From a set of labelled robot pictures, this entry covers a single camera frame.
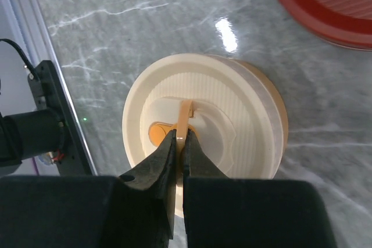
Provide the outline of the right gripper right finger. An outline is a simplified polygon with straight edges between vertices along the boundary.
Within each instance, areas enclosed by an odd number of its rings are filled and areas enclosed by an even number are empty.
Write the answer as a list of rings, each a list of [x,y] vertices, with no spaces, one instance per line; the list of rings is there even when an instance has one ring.
[[[189,247],[336,247],[325,204],[306,181],[233,179],[184,147],[183,210]]]

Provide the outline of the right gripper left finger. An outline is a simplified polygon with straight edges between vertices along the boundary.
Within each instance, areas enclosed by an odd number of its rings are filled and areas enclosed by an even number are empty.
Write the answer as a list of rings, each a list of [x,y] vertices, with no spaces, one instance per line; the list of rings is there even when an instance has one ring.
[[[175,178],[175,131],[119,177],[3,177],[1,246],[167,247]]]

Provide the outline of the cream round lid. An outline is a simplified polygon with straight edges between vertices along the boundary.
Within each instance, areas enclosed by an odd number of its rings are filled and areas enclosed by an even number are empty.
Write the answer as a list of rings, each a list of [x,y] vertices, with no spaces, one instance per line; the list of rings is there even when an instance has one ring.
[[[182,53],[148,66],[131,87],[123,111],[127,158],[136,166],[176,124],[181,103],[192,101],[189,125],[205,155],[228,177],[250,178],[255,152],[264,151],[261,107],[235,59]]]

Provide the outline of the cream white bowl container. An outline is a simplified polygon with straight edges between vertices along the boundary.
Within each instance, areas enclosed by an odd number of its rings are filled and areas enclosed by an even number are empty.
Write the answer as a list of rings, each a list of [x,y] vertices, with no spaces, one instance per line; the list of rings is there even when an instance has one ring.
[[[250,178],[271,179],[275,176],[288,143],[288,116],[284,101],[275,85],[257,67],[243,60],[234,60],[239,73],[247,80],[261,107],[257,110],[263,116],[257,116],[263,134],[264,151],[255,152],[255,161]]]

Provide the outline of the red round lid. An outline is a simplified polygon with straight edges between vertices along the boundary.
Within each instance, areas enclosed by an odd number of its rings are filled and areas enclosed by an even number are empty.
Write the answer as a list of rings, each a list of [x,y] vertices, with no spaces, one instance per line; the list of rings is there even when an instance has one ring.
[[[371,0],[278,0],[316,36],[346,48],[371,50]]]

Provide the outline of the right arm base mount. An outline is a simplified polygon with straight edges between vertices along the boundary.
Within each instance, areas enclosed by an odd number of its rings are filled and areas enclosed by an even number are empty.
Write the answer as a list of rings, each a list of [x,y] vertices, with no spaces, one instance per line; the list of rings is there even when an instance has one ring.
[[[87,142],[67,94],[67,87],[58,69],[50,60],[35,68],[37,78],[28,78],[37,112],[42,119],[43,135],[52,150],[47,151],[60,175],[96,175]]]

